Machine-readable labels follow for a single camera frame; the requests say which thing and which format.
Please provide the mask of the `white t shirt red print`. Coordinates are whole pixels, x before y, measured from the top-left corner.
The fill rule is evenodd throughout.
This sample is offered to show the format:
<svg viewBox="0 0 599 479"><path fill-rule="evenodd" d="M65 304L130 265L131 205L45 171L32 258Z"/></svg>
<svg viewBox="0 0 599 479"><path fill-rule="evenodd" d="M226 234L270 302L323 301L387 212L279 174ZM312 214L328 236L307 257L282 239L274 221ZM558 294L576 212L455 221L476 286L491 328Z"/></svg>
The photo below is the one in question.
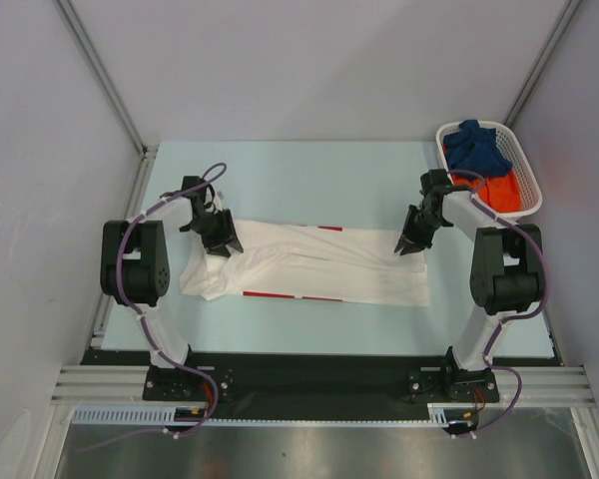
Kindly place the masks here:
<svg viewBox="0 0 599 479"><path fill-rule="evenodd" d="M430 304L423 253L394 252L391 230L235 222L243 251L210 255L195 244L181 292L207 301L247 292L378 305Z"/></svg>

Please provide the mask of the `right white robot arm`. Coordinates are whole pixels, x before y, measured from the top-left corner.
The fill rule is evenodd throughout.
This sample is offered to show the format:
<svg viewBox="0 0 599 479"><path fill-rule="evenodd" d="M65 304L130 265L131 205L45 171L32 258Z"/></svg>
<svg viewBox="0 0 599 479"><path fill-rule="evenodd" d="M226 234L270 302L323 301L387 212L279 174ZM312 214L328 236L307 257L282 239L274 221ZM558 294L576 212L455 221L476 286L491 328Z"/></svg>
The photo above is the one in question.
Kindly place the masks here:
<svg viewBox="0 0 599 479"><path fill-rule="evenodd" d="M420 183L422 200L409 206L394 250L422 252L432 247L439 229L460 229L473 243L469 290L474 308L438 370L408 372L409 397L414 402L496 402L494 348L510 323L540 314L548 297L541 231L498 215L479 200L477 189L454 184L444 169L428 171Z"/></svg>

